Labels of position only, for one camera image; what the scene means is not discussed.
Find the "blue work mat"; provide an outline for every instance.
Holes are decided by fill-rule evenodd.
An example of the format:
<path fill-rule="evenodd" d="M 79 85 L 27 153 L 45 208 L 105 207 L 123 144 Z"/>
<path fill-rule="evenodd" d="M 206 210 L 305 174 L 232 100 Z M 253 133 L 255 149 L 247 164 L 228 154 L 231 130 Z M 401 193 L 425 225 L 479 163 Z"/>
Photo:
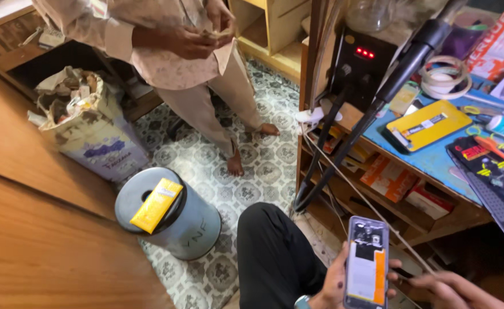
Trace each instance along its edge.
<path fill-rule="evenodd" d="M 487 84 L 490 84 L 489 81 L 484 79 L 480 79 L 477 76 L 473 76 L 473 81 L 475 83 L 483 84 L 483 87 Z M 497 99 L 493 96 L 487 95 L 481 90 L 470 90 L 470 94 L 475 95 L 477 97 L 485 98 L 494 102 L 504 104 L 503 100 Z M 419 96 L 423 105 L 429 105 L 437 100 L 429 98 L 427 96 L 420 95 Z M 480 107 L 491 107 L 488 104 L 475 102 L 469 100 L 467 98 L 459 98 L 456 100 L 449 100 L 455 106 L 480 106 Z M 474 201 L 475 203 L 482 205 L 481 200 L 477 197 L 473 189 L 466 183 L 465 181 L 457 178 L 452 175 L 449 170 L 451 167 L 454 167 L 454 161 L 448 156 L 446 152 L 446 145 L 451 144 L 458 137 L 465 137 L 467 134 L 465 127 L 462 130 L 458 130 L 453 134 L 447 135 L 446 137 L 425 146 L 424 148 L 412 152 L 406 153 L 403 150 L 398 150 L 395 148 L 392 142 L 387 141 L 387 139 L 381 135 L 385 129 L 385 125 L 397 119 L 393 113 L 388 110 L 385 116 L 382 118 L 376 119 L 374 123 L 366 130 L 364 133 L 364 137 L 370 139 L 372 142 L 385 149 L 386 151 L 392 153 L 393 155 L 401 158 L 406 163 L 418 168 L 420 171 L 426 173 L 429 176 L 432 176 L 434 179 L 438 179 L 445 186 L 448 186 L 450 189 L 456 191 L 457 193 L 467 197 L 468 199 Z"/>

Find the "beige trousers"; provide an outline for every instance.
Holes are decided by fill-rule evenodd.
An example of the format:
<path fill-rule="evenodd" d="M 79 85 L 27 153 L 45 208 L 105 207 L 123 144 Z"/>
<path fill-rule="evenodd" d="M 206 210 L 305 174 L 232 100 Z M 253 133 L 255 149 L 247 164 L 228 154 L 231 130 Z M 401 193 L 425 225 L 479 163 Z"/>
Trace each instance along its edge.
<path fill-rule="evenodd" d="M 216 144 L 230 158 L 235 155 L 234 141 L 216 119 L 208 87 L 240 117 L 247 131 L 260 128 L 262 120 L 254 101 L 254 90 L 236 47 L 233 48 L 223 76 L 189 89 L 155 90 L 174 113 Z"/>

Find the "black lid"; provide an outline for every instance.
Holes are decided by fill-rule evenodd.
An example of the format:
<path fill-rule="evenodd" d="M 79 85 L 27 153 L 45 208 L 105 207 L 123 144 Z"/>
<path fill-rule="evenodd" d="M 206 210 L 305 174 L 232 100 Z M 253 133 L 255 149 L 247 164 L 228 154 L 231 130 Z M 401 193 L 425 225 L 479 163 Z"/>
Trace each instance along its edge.
<path fill-rule="evenodd" d="M 122 187 L 115 202 L 115 214 L 118 223 L 123 229 L 133 234 L 149 235 L 147 231 L 136 227 L 130 220 L 138 212 L 148 195 L 155 189 L 162 178 L 171 180 L 183 186 L 182 190 L 172 202 L 172 205 L 153 230 L 157 234 L 170 225 L 180 216 L 187 201 L 187 187 L 176 172 L 168 168 L 153 167 L 139 172 Z"/>

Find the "bare foot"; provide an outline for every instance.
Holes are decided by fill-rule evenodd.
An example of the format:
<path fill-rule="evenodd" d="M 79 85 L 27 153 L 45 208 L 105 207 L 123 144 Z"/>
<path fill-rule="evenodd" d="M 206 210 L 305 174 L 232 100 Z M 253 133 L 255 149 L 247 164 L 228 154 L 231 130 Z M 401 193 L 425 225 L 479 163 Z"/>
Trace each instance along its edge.
<path fill-rule="evenodd" d="M 277 129 L 276 126 L 272 123 L 262 124 L 260 132 L 262 132 L 263 134 L 267 134 L 267 135 L 275 135 L 275 136 L 280 135 L 279 129 Z"/>
<path fill-rule="evenodd" d="M 227 170 L 232 176 L 244 176 L 244 169 L 240 161 L 240 152 L 235 150 L 235 156 L 227 159 Z"/>

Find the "red led display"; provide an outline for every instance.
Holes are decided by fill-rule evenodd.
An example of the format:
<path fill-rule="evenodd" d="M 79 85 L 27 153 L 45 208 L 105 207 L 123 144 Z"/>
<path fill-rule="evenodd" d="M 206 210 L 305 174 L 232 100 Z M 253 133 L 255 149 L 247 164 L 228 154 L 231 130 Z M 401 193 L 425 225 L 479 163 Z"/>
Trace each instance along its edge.
<path fill-rule="evenodd" d="M 365 50 L 365 49 L 364 49 L 364 48 L 362 48 L 362 47 L 357 47 L 357 53 L 358 53 L 358 54 L 361 54 L 361 55 L 363 55 L 363 56 L 369 57 L 370 59 L 373 59 L 373 58 L 374 58 L 374 53 L 369 52 L 369 51 Z"/>

